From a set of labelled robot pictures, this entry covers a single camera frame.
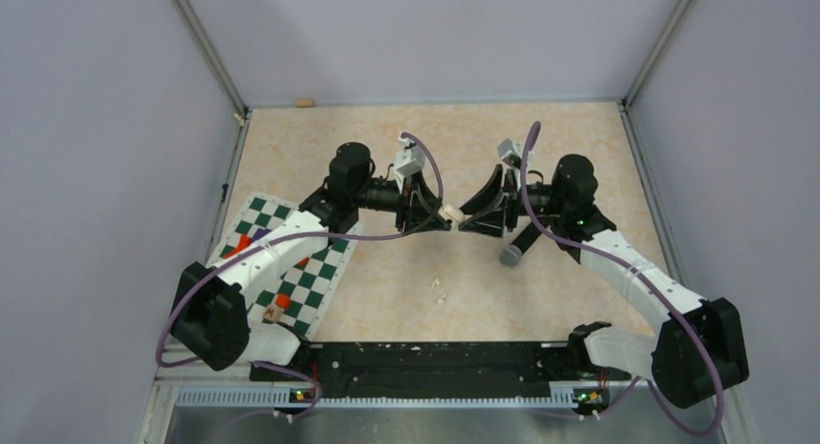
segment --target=metal frame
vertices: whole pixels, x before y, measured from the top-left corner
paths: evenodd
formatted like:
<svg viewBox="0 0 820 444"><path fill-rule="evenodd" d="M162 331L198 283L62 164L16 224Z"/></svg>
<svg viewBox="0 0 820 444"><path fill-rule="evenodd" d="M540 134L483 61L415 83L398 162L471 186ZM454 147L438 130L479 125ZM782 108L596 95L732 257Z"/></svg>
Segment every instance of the metal frame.
<svg viewBox="0 0 820 444"><path fill-rule="evenodd" d="M237 134L236 143L231 152L230 164L225 175L225 181L221 184L222 197L220 204L217 206L216 217L214 218L214 225L211 228L211 236L208 241L208 246L205 254L202 255L202 261L208 261L209 256L214 251L214 247L219 243L222 236L222 229L225 226L227 219L228 206L230 205L231 194L233 194L233 187L236 184L236 175L239 173L239 162L242 160L242 153L245 151L245 141L248 139L248 130L250 128L250 117L252 111L248 111L245 115L245 122L241 125L239 133Z"/></svg>
<svg viewBox="0 0 820 444"><path fill-rule="evenodd" d="M179 396L178 386L158 386L151 390L145 416L139 429L139 444L162 444L171 425L174 404Z"/></svg>
<svg viewBox="0 0 820 444"><path fill-rule="evenodd" d="M666 261L669 276L687 285L688 282L684 277L685 272L678 257L680 253L677 251L675 240L672 237L672 229L666 219L667 214L661 204L658 186L656 185L655 176L652 174L652 168L643 155L643 143L637 134L631 109L624 106L624 103L621 102L618 103L618 111L621 113L621 121L624 124L624 131L627 133L627 141L630 144L632 158L635 160L635 166L638 170L638 178L640 179L641 186L643 186L646 201L649 204L649 212L652 215L652 222L655 224L655 231L660 241L660 250L663 252L663 259Z"/></svg>
<svg viewBox="0 0 820 444"><path fill-rule="evenodd" d="M658 40L655 42L655 45L652 46L652 51L650 51L649 56L647 56L641 70L638 72L638 76L635 78L635 81L632 83L632 86L622 100L622 104L626 108L630 108L632 104L634 104L635 100L637 100L641 91L643 91L647 81L649 81L652 73L658 67L663 54L669 48L669 45L681 29L681 25L688 16L689 11L691 11L692 5L695 1L696 0L678 1L678 4L675 6L675 10L672 12L672 15L666 21L666 25L660 32Z"/></svg>
<svg viewBox="0 0 820 444"><path fill-rule="evenodd" d="M211 40L208 39L208 34L205 32L202 22L200 22L199 18L196 16L196 12L193 10L193 6L190 4L190 1L171 0L171 2L173 2L174 8L177 12L179 12L182 22L190 32L190 37L202 53L202 58L205 59L205 63L208 64L208 68L211 69L211 73L220 85L222 92L225 93L225 96L227 96L227 98L231 101L236 113L244 119L246 113L248 113L248 107L239 96L239 91L236 89L236 85L233 84L233 80L231 80L228 70L225 68L224 64L222 64L220 55L217 54L217 50L214 48Z"/></svg>

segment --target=table surface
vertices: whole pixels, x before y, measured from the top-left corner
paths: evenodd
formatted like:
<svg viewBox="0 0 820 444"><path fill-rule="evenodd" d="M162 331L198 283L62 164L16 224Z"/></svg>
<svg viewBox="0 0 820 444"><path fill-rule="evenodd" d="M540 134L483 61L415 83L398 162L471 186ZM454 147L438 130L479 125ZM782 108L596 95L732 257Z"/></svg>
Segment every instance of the table surface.
<svg viewBox="0 0 820 444"><path fill-rule="evenodd" d="M535 120L542 121L542 134L532 167L549 180L562 156L588 157L600 183L600 209L665 268L615 103L256 109L227 217L256 191L301 202L347 141L366 144L376 176L384 175L402 131L429 147L445 203L458 207L489 178L497 145L507 137L523 142ZM429 168L425 178L435 188ZM362 211L360 218L365 234L395 233L393 214ZM528 222L522 218L519 230ZM361 243L314 340L565 340L578 324L596 320L652 333L615 289L545 238L518 267L502 266L498 254L517 231L503 239L453 230ZM441 284L431 289L436 279ZM438 305L443 294L446 303Z"/></svg>

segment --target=purple cable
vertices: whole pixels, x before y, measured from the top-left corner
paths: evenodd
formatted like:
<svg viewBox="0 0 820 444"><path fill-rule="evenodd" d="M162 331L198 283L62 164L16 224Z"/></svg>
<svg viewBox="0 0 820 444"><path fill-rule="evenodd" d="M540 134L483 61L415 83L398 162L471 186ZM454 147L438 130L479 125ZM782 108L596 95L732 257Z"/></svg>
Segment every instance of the purple cable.
<svg viewBox="0 0 820 444"><path fill-rule="evenodd" d="M521 185L526 185L527 184L527 164L528 164L528 160L529 160L529 157L530 157L530 151L533 149L533 147L535 147L536 141L538 141L538 136L539 136L540 132L541 132L541 122L535 122L533 124L532 128L530 128L529 134L527 134L527 140L524 143L524 152L521 155L521 178L520 178ZM720 383L720 375L718 374L718 369L715 367L715 363L712 362L712 358L709 356L709 352L706 350L706 347L704 347L703 342L701 342L700 338L694 332L694 329L692 329L691 325L689 325L689 323L686 321L684 316L677 309L675 309L675 306L673 306L669 302L669 300L666 299L666 297L663 295L663 293L661 293L658 290L658 288L649 280L649 278L647 278L644 274L642 274L637 269L632 267L630 265L630 263L627 262L626 260L624 260L623 258L621 258L617 255L614 255L612 253L609 253L609 252L601 251L599 249L596 249L592 246L588 246L588 245L583 244L583 243L577 243L575 241L572 241L572 240L569 240L569 239L566 239L566 238L562 238L561 236L558 236L554 233L549 232L549 230L547 230L543 226L541 221L538 220L538 217L536 216L535 212L533 211L533 207L530 204L530 197L529 197L529 194L527 193L527 188L525 188L525 187L521 188L521 196L522 196L522 201L524 202L524 208L527 210L527 215L530 216L530 219L532 220L533 224L536 226L536 228L538 228L541 231L541 233L543 233L546 237L548 237L549 239L551 239L551 240L553 240L557 243L563 244L565 246L571 246L571 247L580 249L582 251L591 252L591 253L594 253L596 255L600 255L601 257L608 258L609 260L612 260L613 262L615 262L615 263L623 266L624 268L628 269L630 272L635 274L635 276L639 280L641 280L641 282L646 284L646 286L649 288L649 290L652 291L652 293L656 297L658 297L658 299L663 304L663 306L666 307L666 309L669 311L669 314L672 315L672 318L674 318L675 321L677 321L678 323L681 324L681 327L683 327L684 331L687 333L687 336L689 336L689 338L692 340L692 343L694 344L695 349L697 349L697 352L700 354L700 356L703 358L703 361L706 363L706 370L709 372L709 376L712 379L712 384L715 386L715 399L716 399L716 402L717 402L717 405L715 407L715 419L712 421L712 423L706 429L703 429L703 430L691 429L691 428L687 427L683 422L681 422L678 419L678 417L673 415L671 410L669 410L669 408L666 406L665 403L663 403L661 400L659 400L660 397L659 397L658 393L655 391L652 383L649 383L650 391L652 391L653 394L655 395L655 398L658 399L658 404L660 406L660 409L663 410L663 413L665 413L669 417L669 419L672 421L672 423L677 425L678 428L682 429L687 434L690 434L690 435L695 436L695 437L705 437L705 436L708 436L708 435L716 432L720 428L720 422L722 422L722 420L723 420L723 407L724 407L723 385Z"/></svg>
<svg viewBox="0 0 820 444"><path fill-rule="evenodd" d="M271 364L269 362L253 362L253 365L255 367L259 367L261 369L276 371L278 373L286 374L288 376L292 376L294 378L298 378L298 379L301 379L303 381L307 381L316 390L316 397L313 398L313 400L310 402L310 405L305 410L303 410L303 411L297 413L296 415L294 415L293 420L298 420L298 419L304 417L305 415L307 415L308 413L310 413L310 411L313 410L313 408L316 406L316 404L319 403L319 401L322 399L322 386L319 384L318 381L316 381L315 379L313 379L313 378L311 378L311 377L309 377L305 374L301 374L298 371L294 371L294 370L291 370L291 369L286 369L285 367L280 367L278 365L274 365L274 364ZM229 421L228 423L226 423L226 424L222 425L221 427L217 428L203 442L204 443L211 442L215 437L217 437L219 434L222 434L226 429L236 425L237 423L239 423L239 422L241 422L241 421L243 421L247 418L255 417L256 415L273 415L273 412L270 409L263 408L263 409L251 410L250 412L243 413L242 415L234 418L233 420Z"/></svg>
<svg viewBox="0 0 820 444"><path fill-rule="evenodd" d="M415 137L414 135L404 132L401 134L401 137L405 137L410 139L411 141L415 142L419 148L425 153L427 158L430 160L430 166L433 169L433 174L436 177L436 186L438 187L438 196L444 197L444 184L441 179L441 171L438 168L438 164L436 163L435 159L433 159L432 154L427 149L427 146ZM165 350L165 340L168 338L168 334L171 332L171 328L174 326L174 323L179 318L179 314L182 309L190 302L190 299L196 294L197 291L202 289L202 287L208 283L208 281L212 280L213 278L220 275L222 272L226 271L227 269L231 268L232 266L236 265L237 263L241 262L242 260L256 254L257 252L261 252L266 247L272 247L277 244L281 244L285 241L290 241L292 239L301 239L301 238L335 238L335 239L349 239L349 240L358 240L358 241L392 241L394 239L398 239L404 237L404 233L397 233L397 234L390 234L387 236L357 236L354 234L342 234L342 233L328 233L324 231L311 231L306 233L295 233L289 234L286 236L280 236L276 239L271 240L268 242L265 247L257 246L255 248L251 248L245 252L241 252L234 256L232 259L225 262L224 265L221 267L211 271L202 280L198 281L187 293L183 298L179 301L173 311L171 311L170 316L168 316L167 321L162 326L162 331L160 333L160 339L157 342L157 348L154 351L154 359L157 361L157 365L160 367L164 367L167 369L172 369L174 367L180 367L185 364L189 364L191 362L195 362L198 359L196 357L189 357L188 359L179 360L176 362L165 362L162 359L162 353Z"/></svg>

